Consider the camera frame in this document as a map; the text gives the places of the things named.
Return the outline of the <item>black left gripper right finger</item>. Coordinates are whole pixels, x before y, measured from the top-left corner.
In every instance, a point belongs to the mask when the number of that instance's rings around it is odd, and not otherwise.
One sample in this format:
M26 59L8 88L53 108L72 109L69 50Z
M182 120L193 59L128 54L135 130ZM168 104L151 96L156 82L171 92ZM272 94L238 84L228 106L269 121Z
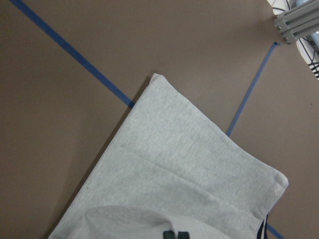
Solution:
M189 239L189 232L178 232L178 239Z

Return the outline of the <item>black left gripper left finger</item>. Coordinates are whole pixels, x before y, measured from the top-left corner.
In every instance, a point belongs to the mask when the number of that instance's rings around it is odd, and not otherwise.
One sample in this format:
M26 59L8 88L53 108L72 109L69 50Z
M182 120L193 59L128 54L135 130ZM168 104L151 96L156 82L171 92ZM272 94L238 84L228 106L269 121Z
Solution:
M173 231L164 231L163 239L175 239L175 233Z

